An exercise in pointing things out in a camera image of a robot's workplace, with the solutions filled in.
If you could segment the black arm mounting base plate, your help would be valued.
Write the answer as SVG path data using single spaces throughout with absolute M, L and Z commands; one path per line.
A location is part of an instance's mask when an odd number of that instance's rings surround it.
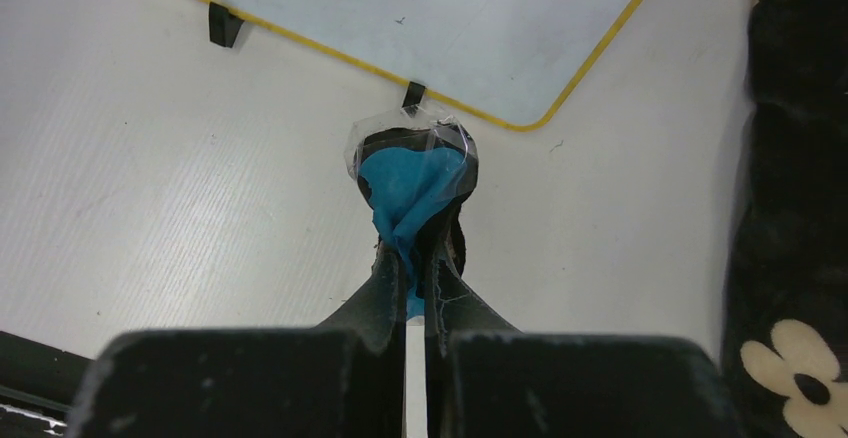
M 1 333 L 1 435 L 61 437 L 91 360 Z

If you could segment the yellow framed whiteboard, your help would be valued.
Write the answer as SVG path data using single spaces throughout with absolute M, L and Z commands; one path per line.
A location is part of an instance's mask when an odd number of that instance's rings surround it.
M 198 0 L 513 131 L 547 124 L 643 0 Z

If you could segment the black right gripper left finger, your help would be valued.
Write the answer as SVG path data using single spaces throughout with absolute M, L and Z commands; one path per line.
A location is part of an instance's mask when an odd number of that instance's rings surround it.
M 143 330 L 88 367 L 70 437 L 400 437 L 406 273 L 380 246 L 370 277 L 308 328 Z

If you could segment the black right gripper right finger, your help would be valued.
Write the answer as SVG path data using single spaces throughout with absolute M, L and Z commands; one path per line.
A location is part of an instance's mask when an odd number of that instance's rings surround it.
M 695 343 L 525 333 L 461 278 L 457 220 L 428 237 L 427 431 L 432 437 L 738 437 L 742 424 Z

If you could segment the blue eraser cloth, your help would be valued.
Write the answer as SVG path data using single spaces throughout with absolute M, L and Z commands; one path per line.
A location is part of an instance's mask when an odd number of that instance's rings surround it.
M 422 233 L 476 188 L 476 143 L 445 109 L 412 105 L 354 122 L 344 158 L 379 238 L 398 253 L 407 273 L 406 318 L 422 320 Z

